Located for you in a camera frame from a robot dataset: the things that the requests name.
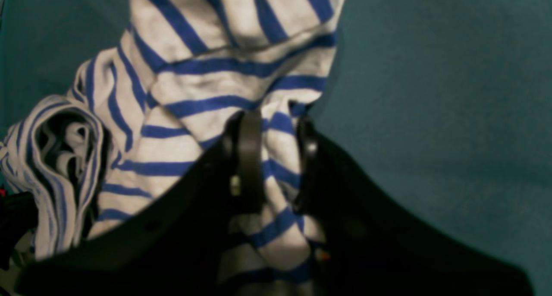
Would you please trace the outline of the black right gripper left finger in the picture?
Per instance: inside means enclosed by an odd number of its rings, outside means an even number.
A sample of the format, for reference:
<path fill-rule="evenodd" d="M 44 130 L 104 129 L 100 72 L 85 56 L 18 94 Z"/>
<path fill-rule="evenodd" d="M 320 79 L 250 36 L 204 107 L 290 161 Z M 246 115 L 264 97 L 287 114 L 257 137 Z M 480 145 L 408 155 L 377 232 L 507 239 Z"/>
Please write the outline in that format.
<path fill-rule="evenodd" d="M 31 264 L 22 296 L 192 296 L 211 292 L 229 220 L 263 207 L 260 111 L 239 112 L 177 184 L 138 215 Z"/>

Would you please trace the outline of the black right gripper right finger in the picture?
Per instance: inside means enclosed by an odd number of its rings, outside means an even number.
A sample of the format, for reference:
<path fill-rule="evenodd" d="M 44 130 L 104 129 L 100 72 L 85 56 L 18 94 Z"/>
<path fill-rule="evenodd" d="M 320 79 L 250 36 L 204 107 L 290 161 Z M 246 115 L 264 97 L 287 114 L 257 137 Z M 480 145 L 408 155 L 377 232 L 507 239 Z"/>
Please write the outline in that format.
<path fill-rule="evenodd" d="M 532 296 L 519 267 L 444 235 L 392 200 L 337 144 L 298 121 L 295 201 L 326 235 L 318 278 L 330 296 Z"/>

